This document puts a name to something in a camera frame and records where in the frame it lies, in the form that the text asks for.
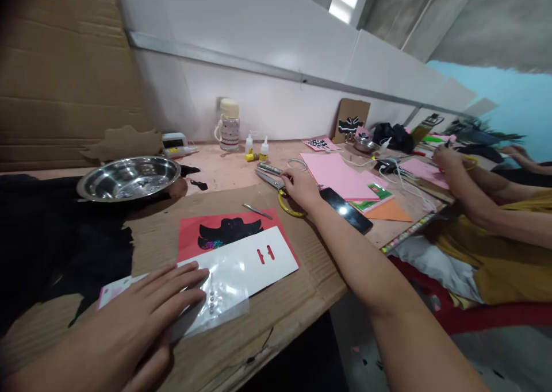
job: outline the metal bowl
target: metal bowl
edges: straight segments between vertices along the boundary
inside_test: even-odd
[[[76,186],[82,198],[122,202],[158,193],[180,177],[180,165],[161,156],[121,159],[83,176]]]
[[[362,136],[355,136],[355,144],[353,147],[357,151],[367,153],[368,155],[380,149],[380,146],[376,142],[372,142],[370,139]]]

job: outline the blue wall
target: blue wall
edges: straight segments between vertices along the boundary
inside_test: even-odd
[[[431,61],[428,66],[453,77],[498,107],[482,118],[494,130],[527,135],[523,145],[538,162],[552,161],[552,75],[513,69],[471,67]]]

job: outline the charger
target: charger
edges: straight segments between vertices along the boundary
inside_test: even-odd
[[[375,165],[374,169],[382,174],[390,174],[395,169],[397,169],[400,159],[395,157],[389,157],[385,159],[380,159]]]

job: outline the table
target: table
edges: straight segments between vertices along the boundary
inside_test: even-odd
[[[309,223],[279,209],[277,193],[254,174],[256,163],[247,163],[243,151],[224,152],[217,144],[200,144],[199,147],[198,153],[186,156],[179,162],[202,169],[202,172],[189,177],[207,183],[209,190],[203,192],[190,186],[186,197],[176,202],[169,201],[172,205],[163,205],[161,209],[156,206],[155,213],[144,213],[127,221],[135,241],[133,275],[174,261],[180,218],[241,212],[245,210],[241,207],[245,198],[253,198],[254,206],[278,208],[278,215],[301,267],[253,296],[248,315],[178,342],[174,351],[175,365],[162,390],[226,391],[238,388],[347,291],[325,246],[313,233]],[[346,144],[342,148],[345,158],[357,163],[365,161],[352,146]],[[300,141],[271,142],[270,163],[284,168],[287,160],[298,157],[299,152],[313,151]],[[32,174],[47,179],[83,175],[88,171],[89,168],[78,168]],[[422,209],[421,199],[399,187],[390,184],[388,188],[413,220],[420,220],[427,214]],[[439,204],[435,198],[425,196]],[[211,202],[209,209],[203,205],[206,198]],[[234,201],[235,207],[228,206],[229,199]],[[223,204],[227,204],[224,208],[227,211],[220,212],[218,207]],[[374,228],[366,238],[378,248],[412,225],[381,220],[374,220],[373,223]],[[6,360],[16,367],[21,366],[57,343],[66,332],[67,322],[79,300],[78,295],[69,295],[43,305],[34,305],[14,323],[2,342]],[[87,310],[76,326],[91,315],[93,309]]]

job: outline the smartphone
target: smartphone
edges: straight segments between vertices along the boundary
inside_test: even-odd
[[[351,204],[345,201],[331,188],[320,191],[320,196],[332,206],[343,218],[362,234],[366,234],[374,226],[372,222],[356,210]]]

